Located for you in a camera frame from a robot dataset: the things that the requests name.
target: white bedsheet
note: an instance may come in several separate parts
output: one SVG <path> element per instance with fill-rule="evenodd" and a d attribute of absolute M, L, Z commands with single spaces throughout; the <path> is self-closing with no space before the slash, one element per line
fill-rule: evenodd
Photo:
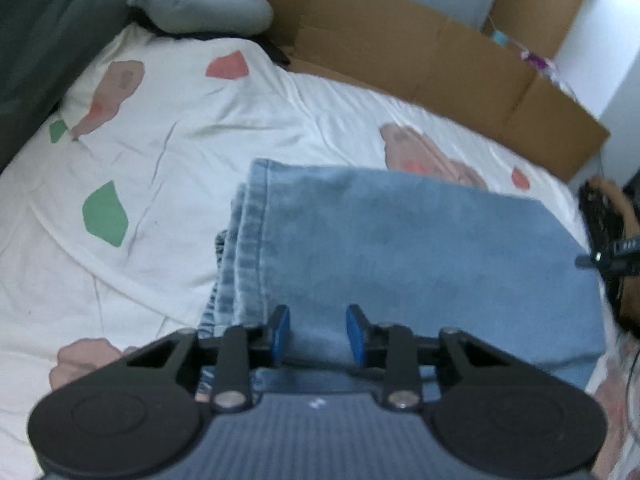
<path fill-rule="evenodd" d="M 210 67 L 229 55 L 231 68 Z M 141 61 L 144 75 L 115 117 L 78 140 L 60 137 L 60 121 L 72 128 L 88 113 L 109 65 L 128 60 Z M 70 366 L 60 349 L 86 338 L 118 352 L 197 325 L 215 277 L 215 235 L 253 158 L 385 168 L 385 123 L 427 134 L 490 190 L 541 200 L 586 246 L 561 182 L 452 121 L 287 73 L 251 42 L 124 30 L 0 177 L 0 478 L 39 473 L 25 423 Z M 529 189 L 514 185 L 514 168 Z M 85 222 L 87 198 L 107 184 L 116 220 L 126 215 L 122 240 L 105 241 Z"/>

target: black cable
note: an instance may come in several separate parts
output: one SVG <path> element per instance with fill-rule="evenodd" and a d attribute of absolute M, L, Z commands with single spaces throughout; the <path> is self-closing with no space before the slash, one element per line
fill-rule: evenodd
<path fill-rule="evenodd" d="M 631 370 L 629 370 L 629 377 L 626 380 L 626 392 L 625 392 L 625 409 L 626 409 L 626 424 L 628 425 L 629 430 L 631 430 L 631 434 L 634 437 L 636 443 L 640 444 L 640 436 L 636 431 L 636 428 L 631 422 L 631 418 L 629 416 L 629 392 L 631 391 L 631 381 L 634 376 L 634 370 L 636 369 L 636 364 L 638 363 L 638 358 L 640 357 L 640 348 L 636 352 L 636 356 L 634 357 L 633 362 L 631 363 Z"/>

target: gray pillow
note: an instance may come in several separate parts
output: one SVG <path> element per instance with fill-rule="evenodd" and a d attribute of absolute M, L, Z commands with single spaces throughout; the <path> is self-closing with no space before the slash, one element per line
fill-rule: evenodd
<path fill-rule="evenodd" d="M 129 0 L 129 5 L 171 34 L 220 32 L 248 38 L 267 30 L 273 19 L 267 0 Z"/>

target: cardboard box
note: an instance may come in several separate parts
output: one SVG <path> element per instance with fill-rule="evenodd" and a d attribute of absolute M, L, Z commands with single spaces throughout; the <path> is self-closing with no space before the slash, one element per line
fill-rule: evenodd
<path fill-rule="evenodd" d="M 493 23 L 539 56 L 552 59 L 560 49 L 583 0 L 494 0 Z"/>
<path fill-rule="evenodd" d="M 409 0 L 268 0 L 294 72 L 386 92 L 569 180 L 609 133 L 516 54 Z"/>

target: dark gray headboard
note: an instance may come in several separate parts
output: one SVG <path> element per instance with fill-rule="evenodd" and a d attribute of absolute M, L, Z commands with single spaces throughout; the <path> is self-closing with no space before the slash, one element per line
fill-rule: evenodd
<path fill-rule="evenodd" d="M 0 171 L 127 16 L 126 0 L 0 0 Z"/>

